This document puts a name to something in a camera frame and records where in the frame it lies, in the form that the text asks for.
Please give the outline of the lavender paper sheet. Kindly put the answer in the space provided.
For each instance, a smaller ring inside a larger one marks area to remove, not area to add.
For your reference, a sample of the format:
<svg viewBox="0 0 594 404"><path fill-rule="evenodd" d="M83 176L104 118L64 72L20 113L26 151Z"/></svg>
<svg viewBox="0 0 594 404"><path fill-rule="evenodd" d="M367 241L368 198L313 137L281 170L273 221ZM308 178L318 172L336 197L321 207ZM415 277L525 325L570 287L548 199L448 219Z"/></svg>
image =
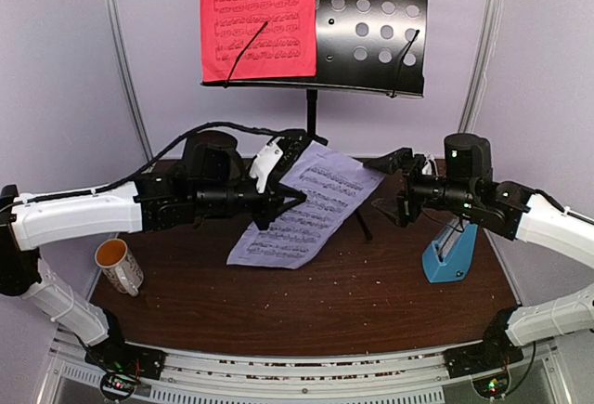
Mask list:
<svg viewBox="0 0 594 404"><path fill-rule="evenodd" d="M226 263L286 269L305 265L382 180L382 174L361 162L311 143L281 178L282 184L303 192L306 201L276 218L266 231L249 225Z"/></svg>

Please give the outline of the black music stand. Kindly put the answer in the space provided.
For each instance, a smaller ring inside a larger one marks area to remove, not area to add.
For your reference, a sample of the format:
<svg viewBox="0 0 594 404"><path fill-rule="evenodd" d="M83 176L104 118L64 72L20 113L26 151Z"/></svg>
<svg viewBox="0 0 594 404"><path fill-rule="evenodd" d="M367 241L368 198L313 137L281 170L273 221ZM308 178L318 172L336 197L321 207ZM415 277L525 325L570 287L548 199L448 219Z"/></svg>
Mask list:
<svg viewBox="0 0 594 404"><path fill-rule="evenodd" d="M208 86L300 88L306 129L316 134L322 90L422 98L429 0L316 0L316 75L240 80Z"/></svg>

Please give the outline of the red sheet music paper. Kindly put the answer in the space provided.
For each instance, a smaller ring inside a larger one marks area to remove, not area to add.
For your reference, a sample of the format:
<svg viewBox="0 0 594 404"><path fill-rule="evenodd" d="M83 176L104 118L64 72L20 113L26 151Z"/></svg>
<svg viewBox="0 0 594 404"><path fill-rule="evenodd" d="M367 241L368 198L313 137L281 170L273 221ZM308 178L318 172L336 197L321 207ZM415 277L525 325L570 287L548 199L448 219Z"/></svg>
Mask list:
<svg viewBox="0 0 594 404"><path fill-rule="evenodd" d="M204 83L316 75L316 0L200 0Z"/></svg>

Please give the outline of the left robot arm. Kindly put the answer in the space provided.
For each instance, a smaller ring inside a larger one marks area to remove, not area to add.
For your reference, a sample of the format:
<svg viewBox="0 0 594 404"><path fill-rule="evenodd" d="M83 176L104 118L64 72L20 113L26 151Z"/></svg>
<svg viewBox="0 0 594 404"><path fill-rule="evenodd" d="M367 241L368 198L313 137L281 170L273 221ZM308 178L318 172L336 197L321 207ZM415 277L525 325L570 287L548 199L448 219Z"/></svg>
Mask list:
<svg viewBox="0 0 594 404"><path fill-rule="evenodd" d="M150 160L131 175L108 185L47 194L1 190L1 293L34 303L70 329L82 346L115 371L127 369L134 352L117 318L75 293L42 259L39 248L79 237L166 230L198 225L205 219L249 214L266 230L306 200L281 184L291 166L286 152L303 144L301 129L247 128L270 139L250 164L237 140L225 133L233 124L207 123L175 139L184 145L180 161L164 172Z"/></svg>

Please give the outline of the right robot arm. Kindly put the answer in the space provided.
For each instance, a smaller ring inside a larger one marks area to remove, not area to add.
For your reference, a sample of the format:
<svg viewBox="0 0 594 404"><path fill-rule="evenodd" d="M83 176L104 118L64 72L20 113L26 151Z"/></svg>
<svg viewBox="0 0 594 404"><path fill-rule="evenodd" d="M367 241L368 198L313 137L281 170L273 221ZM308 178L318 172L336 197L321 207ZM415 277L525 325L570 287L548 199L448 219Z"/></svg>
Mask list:
<svg viewBox="0 0 594 404"><path fill-rule="evenodd" d="M426 209L448 211L510 241L548 248L587 266L593 265L593 220L563 206L541 189L493 179L491 146L484 137L456 133L445 137L445 174L427 175L426 157L401 148L365 162L365 167L390 176L401 174L404 185L392 199L373 205L398 227L415 222ZM511 345L590 329L593 288L536 306L511 311L502 332L476 347L476 360L495 368Z"/></svg>

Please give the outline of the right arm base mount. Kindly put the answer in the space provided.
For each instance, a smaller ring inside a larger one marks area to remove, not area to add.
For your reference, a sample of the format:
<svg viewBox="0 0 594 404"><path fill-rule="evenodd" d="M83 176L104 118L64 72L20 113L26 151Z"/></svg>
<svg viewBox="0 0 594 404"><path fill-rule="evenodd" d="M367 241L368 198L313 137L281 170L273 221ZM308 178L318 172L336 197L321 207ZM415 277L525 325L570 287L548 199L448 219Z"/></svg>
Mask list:
<svg viewBox="0 0 594 404"><path fill-rule="evenodd" d="M470 376L477 395L489 400L504 398L511 391L510 366L522 360L523 351L519 347L494 340L444 352L449 377Z"/></svg>

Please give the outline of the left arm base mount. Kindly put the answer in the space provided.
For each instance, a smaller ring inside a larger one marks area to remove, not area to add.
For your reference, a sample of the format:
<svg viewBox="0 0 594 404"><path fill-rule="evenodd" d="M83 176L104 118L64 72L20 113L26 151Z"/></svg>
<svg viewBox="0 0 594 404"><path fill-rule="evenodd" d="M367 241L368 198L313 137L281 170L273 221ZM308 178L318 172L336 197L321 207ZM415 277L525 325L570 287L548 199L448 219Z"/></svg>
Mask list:
<svg viewBox="0 0 594 404"><path fill-rule="evenodd" d="M126 344L115 355L105 354L97 346L85 345L84 351L84 360L104 372L99 391L112 402L130 398L146 379L160 379L166 360L164 351L138 345Z"/></svg>

